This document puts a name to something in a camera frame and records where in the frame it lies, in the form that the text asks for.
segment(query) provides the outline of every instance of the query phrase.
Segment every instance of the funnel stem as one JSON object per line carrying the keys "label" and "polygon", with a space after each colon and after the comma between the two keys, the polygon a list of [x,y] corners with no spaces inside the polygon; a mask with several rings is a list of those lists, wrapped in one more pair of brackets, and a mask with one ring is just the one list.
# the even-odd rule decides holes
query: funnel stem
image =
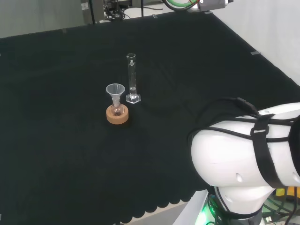
{"label": "funnel stem", "polygon": [[112,104],[115,108],[120,106],[120,98],[119,97],[113,97],[112,98]]}

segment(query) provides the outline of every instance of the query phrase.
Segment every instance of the green cable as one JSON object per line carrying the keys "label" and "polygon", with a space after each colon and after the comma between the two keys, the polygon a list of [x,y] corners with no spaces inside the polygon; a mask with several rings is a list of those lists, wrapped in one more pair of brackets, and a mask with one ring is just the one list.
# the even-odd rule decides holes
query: green cable
{"label": "green cable", "polygon": [[170,4],[174,5],[174,6],[177,6],[177,7],[188,7],[188,6],[191,6],[193,5],[195,2],[197,2],[197,0],[195,1],[192,1],[191,2],[188,2],[188,3],[178,3],[178,2],[175,2],[173,0],[167,0]]}

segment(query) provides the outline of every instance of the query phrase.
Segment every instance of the table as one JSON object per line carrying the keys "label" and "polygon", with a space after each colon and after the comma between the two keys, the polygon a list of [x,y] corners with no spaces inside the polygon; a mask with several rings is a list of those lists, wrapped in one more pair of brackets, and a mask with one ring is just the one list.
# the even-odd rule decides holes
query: table
{"label": "table", "polygon": [[[188,132],[219,97],[259,109],[300,101],[300,88],[213,14],[169,13],[0,39],[0,213],[9,225],[129,222],[206,188]],[[128,93],[137,57],[142,101],[109,124],[110,83]]]}

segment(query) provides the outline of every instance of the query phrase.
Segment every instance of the white wall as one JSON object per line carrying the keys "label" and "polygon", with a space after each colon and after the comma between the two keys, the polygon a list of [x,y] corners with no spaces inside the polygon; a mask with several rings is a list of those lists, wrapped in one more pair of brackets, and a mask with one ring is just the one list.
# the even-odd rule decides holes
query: white wall
{"label": "white wall", "polygon": [[214,14],[300,85],[300,0],[234,0]]}
{"label": "white wall", "polygon": [[0,38],[80,25],[80,0],[0,0]]}

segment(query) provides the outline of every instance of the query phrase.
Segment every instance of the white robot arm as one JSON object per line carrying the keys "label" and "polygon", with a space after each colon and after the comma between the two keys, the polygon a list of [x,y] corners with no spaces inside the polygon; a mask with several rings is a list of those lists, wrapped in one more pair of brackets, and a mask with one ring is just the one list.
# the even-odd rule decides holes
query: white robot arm
{"label": "white robot arm", "polygon": [[259,212],[274,188],[300,186],[300,103],[259,113],[267,118],[262,126],[251,116],[222,121],[199,131],[191,146],[195,169],[215,187],[222,209],[241,217]]}

